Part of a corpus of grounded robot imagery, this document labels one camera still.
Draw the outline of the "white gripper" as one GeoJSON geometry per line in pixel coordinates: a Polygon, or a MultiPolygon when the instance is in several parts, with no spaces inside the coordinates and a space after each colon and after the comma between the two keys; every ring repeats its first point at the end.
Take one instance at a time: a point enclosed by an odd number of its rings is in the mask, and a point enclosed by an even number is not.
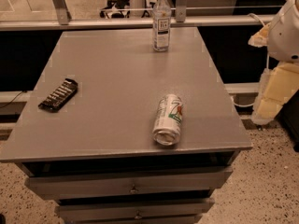
{"type": "Polygon", "coordinates": [[[299,90],[299,0],[288,0],[270,23],[252,35],[248,44],[266,47],[280,61],[274,69],[265,69],[251,120],[257,125],[272,121],[299,90]]]}

